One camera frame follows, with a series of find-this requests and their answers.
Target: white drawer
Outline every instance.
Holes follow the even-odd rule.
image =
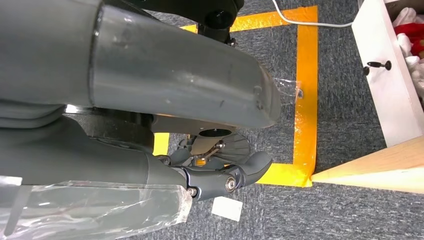
[[[417,2],[424,7],[424,1]],[[387,147],[423,135],[424,111],[384,1],[365,0],[352,29],[363,66],[386,61],[392,65],[391,70],[370,67],[366,77]]]

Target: metal bolt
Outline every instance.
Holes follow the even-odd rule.
[[[229,193],[232,193],[236,189],[236,179],[234,179],[234,177],[228,177],[225,183],[225,189]]]
[[[235,48],[235,47],[237,47],[238,43],[237,43],[236,39],[233,37],[229,40],[228,45]]]
[[[171,165],[171,158],[168,155],[157,155],[157,159],[159,159],[165,165]]]
[[[297,91],[297,97],[300,99],[304,98],[304,91],[302,91],[302,89],[299,88],[299,91]]]
[[[194,188],[194,187],[187,188],[187,192],[192,197],[196,197],[196,195],[198,194],[198,190],[196,188]]]

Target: plastic wrap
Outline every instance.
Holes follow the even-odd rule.
[[[21,177],[0,176],[0,239],[11,215],[21,182]]]
[[[308,94],[313,89],[311,91],[309,85],[302,86],[300,81],[274,78],[274,83],[280,92],[282,112],[294,115],[293,163],[273,163],[257,183],[311,187],[311,175],[315,169],[316,137],[310,133],[316,134],[317,116],[316,113],[309,113],[316,111],[316,96]]]
[[[192,197],[179,185],[69,181],[21,186],[11,215],[21,214],[9,218],[0,239],[114,240],[185,222],[191,205]]]

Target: gray plastic housing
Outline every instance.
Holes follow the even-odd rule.
[[[184,176],[148,151],[89,139],[65,116],[34,129],[0,128],[0,151],[0,176],[21,177],[23,185],[73,180],[187,187]]]
[[[154,114],[163,132],[201,121],[187,124],[194,134],[280,116],[279,92],[253,57],[100,0],[2,0],[0,28],[0,101]]]
[[[226,44],[106,6],[94,47],[98,107],[245,128],[269,127],[280,116],[272,78]]]

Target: white paper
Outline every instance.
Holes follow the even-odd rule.
[[[212,214],[238,222],[242,214],[242,207],[243,202],[241,201],[219,196],[213,200]]]

